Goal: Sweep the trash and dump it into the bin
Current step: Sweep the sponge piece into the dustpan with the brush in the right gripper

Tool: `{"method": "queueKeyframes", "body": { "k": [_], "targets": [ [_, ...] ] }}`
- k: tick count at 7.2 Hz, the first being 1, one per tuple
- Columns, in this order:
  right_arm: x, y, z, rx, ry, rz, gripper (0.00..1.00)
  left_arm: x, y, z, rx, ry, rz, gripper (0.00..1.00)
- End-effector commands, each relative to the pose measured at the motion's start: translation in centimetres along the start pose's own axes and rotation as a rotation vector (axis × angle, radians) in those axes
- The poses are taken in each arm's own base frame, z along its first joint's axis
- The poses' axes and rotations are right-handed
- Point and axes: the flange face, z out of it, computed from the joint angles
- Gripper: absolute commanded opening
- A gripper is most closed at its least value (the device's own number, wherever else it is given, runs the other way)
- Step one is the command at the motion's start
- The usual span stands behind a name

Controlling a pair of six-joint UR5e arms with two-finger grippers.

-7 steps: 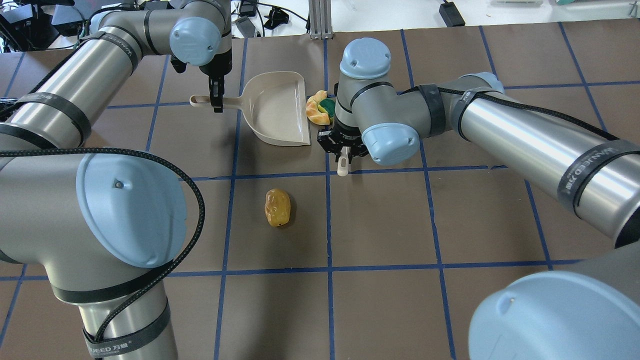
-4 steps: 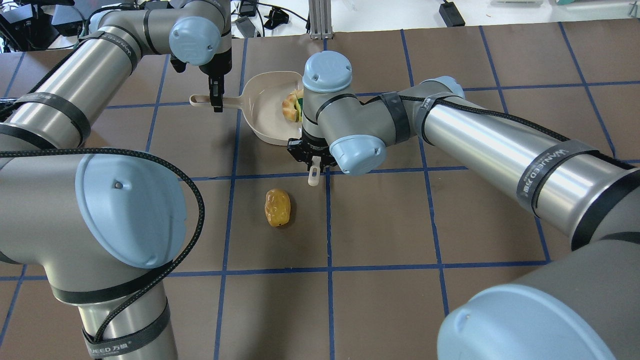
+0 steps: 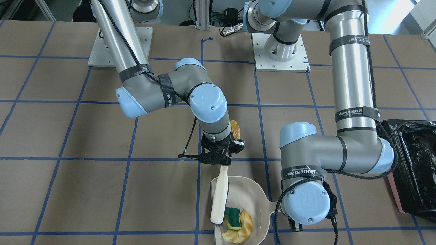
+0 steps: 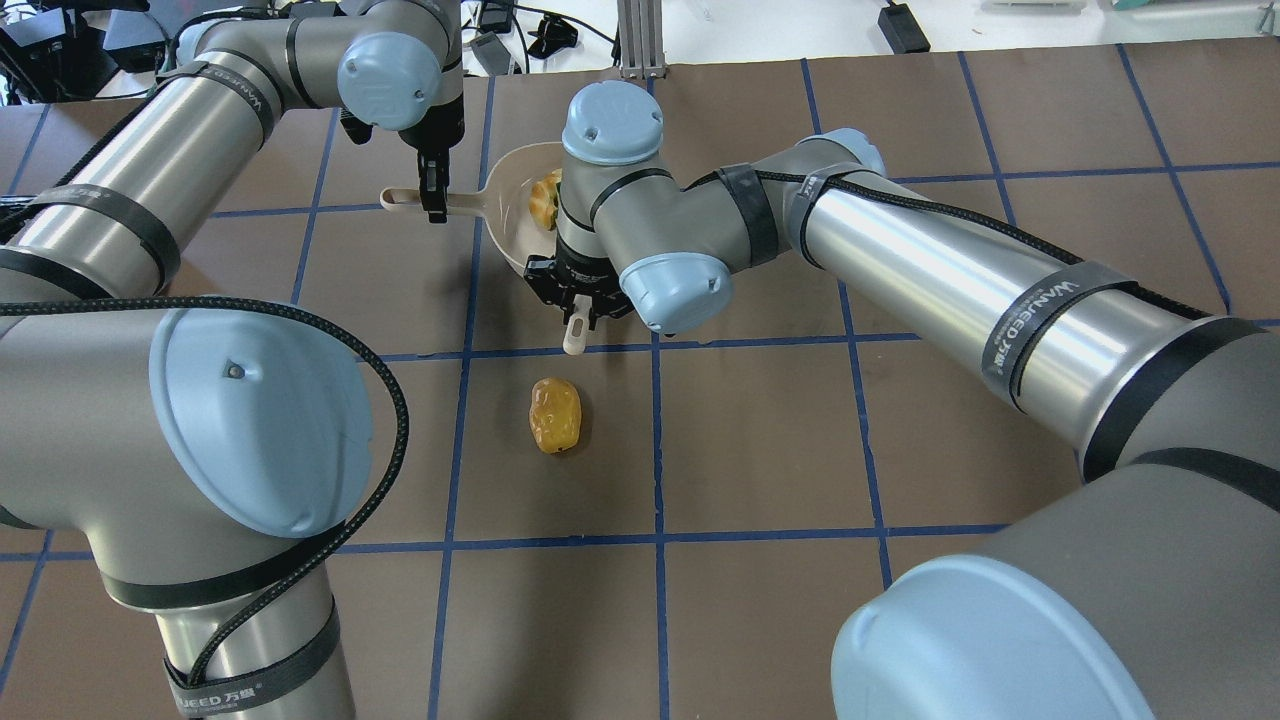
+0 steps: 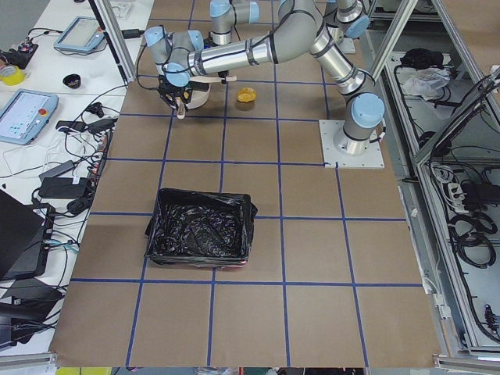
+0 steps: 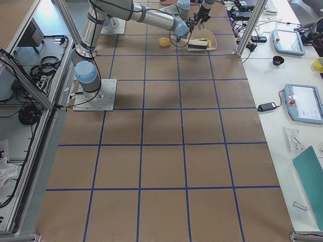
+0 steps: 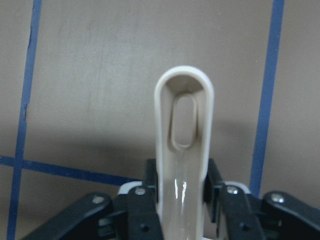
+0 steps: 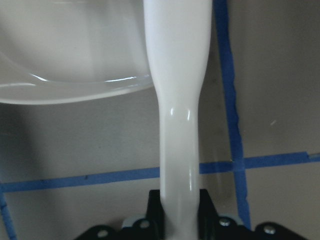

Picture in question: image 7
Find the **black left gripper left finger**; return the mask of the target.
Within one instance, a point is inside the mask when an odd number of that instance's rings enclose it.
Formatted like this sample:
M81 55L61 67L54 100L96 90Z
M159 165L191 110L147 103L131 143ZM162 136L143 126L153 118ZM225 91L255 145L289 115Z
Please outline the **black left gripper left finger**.
M84 195L40 227L26 240L162 240L156 211L158 175L155 159L145 164L143 180L127 193Z

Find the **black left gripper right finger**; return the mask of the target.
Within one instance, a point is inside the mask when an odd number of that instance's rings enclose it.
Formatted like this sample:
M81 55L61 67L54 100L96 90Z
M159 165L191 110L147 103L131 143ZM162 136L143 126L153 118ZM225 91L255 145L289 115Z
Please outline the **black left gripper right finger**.
M224 181L213 159L208 161L204 201L218 240L320 238L319 209L283 191L257 198L246 185Z

